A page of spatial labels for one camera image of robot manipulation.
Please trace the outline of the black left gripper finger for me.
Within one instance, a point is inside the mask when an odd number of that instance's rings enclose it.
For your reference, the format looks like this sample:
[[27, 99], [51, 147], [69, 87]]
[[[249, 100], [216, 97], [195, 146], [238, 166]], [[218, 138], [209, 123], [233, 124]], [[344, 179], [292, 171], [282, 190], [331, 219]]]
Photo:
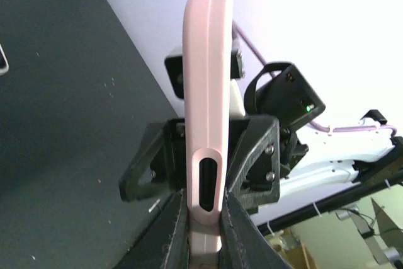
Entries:
[[186, 187], [183, 120], [146, 126], [137, 152], [118, 183], [120, 198], [133, 202]]

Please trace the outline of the pink phone case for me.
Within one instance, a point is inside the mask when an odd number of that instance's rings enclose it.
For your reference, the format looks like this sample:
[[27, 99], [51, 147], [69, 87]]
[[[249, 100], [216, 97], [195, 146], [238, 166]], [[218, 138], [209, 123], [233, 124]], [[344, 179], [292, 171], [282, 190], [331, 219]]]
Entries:
[[188, 0], [183, 18], [190, 268], [217, 268], [230, 105], [234, 0]]

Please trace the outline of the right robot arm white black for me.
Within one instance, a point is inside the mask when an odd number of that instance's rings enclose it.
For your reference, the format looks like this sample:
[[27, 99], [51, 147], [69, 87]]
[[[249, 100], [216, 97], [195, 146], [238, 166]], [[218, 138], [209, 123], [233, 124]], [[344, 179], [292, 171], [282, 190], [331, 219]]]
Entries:
[[366, 182], [402, 155], [392, 126], [374, 113], [340, 130], [314, 126], [325, 104], [289, 62], [261, 73], [275, 77], [241, 94], [230, 83], [229, 168], [226, 189], [245, 209], [322, 186]]

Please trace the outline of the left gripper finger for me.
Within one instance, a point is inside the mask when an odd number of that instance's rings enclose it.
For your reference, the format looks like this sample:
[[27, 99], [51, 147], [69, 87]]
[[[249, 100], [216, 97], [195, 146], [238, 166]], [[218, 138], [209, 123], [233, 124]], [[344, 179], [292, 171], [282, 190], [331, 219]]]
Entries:
[[188, 268], [186, 193], [172, 194], [116, 265], [133, 269]]
[[225, 193], [221, 212], [221, 268], [289, 269], [284, 260], [265, 240], [249, 214], [232, 193]]

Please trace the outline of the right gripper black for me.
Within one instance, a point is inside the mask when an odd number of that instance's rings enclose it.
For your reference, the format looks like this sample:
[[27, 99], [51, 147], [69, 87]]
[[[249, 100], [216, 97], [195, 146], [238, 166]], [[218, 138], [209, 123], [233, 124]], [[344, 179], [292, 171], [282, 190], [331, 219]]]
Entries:
[[244, 107], [253, 116], [230, 120], [225, 187], [245, 209], [255, 209], [279, 200], [280, 177], [309, 150], [297, 130], [326, 106], [296, 65], [271, 62], [249, 83]]

